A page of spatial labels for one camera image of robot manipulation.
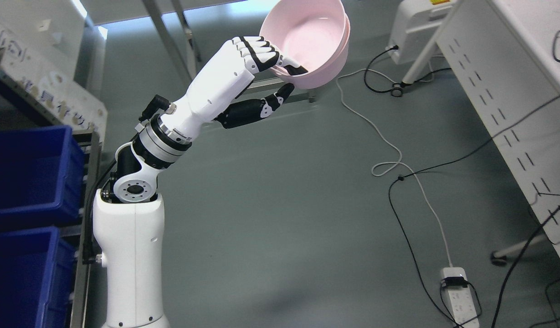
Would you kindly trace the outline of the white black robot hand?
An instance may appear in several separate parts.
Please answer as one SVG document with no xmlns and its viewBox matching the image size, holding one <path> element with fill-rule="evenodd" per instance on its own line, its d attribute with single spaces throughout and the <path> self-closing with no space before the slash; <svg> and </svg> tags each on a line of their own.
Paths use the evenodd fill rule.
<svg viewBox="0 0 560 328">
<path fill-rule="evenodd" d="M 175 101 L 175 112 L 161 117 L 164 127 L 176 137 L 192 141 L 203 124 L 213 121 L 249 87 L 255 74 L 275 65 L 286 68 L 290 75 L 308 72 L 263 36 L 227 40 L 196 75 L 186 94 Z"/>
</svg>

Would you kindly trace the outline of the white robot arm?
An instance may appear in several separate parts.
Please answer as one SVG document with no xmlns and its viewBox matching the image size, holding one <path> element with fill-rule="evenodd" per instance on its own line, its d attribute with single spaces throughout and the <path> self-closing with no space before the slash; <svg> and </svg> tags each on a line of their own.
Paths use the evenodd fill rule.
<svg viewBox="0 0 560 328">
<path fill-rule="evenodd" d="M 142 114 L 131 141 L 115 152 L 115 180 L 95 191 L 92 232 L 107 270 L 105 328 L 169 328 L 162 293 L 164 199 L 158 175 L 191 146 L 175 127 L 189 120 L 191 135 L 201 126 L 185 97 L 156 97 Z"/>
</svg>

